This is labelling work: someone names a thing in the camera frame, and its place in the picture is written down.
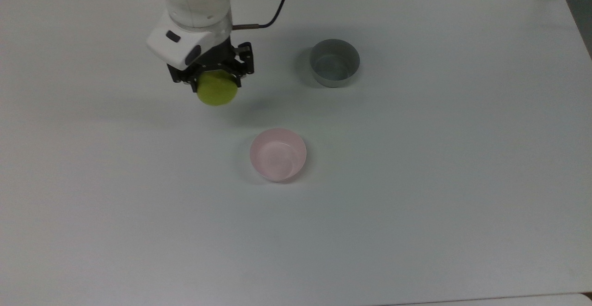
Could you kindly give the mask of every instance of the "tennis ball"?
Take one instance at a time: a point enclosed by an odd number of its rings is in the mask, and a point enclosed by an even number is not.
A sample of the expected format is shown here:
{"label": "tennis ball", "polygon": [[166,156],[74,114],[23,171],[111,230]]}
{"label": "tennis ball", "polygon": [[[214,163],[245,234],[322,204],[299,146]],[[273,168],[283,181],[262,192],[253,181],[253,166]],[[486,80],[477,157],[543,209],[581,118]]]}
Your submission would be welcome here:
{"label": "tennis ball", "polygon": [[220,106],[221,104],[228,104],[234,98],[238,89],[234,82],[234,76],[224,70],[214,70],[199,76],[197,97],[204,104]]}

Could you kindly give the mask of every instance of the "white table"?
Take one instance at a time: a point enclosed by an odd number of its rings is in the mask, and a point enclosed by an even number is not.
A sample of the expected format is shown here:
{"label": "white table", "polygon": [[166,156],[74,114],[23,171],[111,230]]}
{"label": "white table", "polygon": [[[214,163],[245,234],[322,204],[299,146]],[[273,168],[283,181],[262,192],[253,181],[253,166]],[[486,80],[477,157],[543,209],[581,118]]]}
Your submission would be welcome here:
{"label": "white table", "polygon": [[[277,4],[232,0],[235,23]],[[592,291],[592,61],[565,0],[288,0],[211,108],[163,0],[0,0],[0,303],[370,306]],[[326,38],[357,80],[316,85]],[[265,182],[264,129],[309,160]]]}

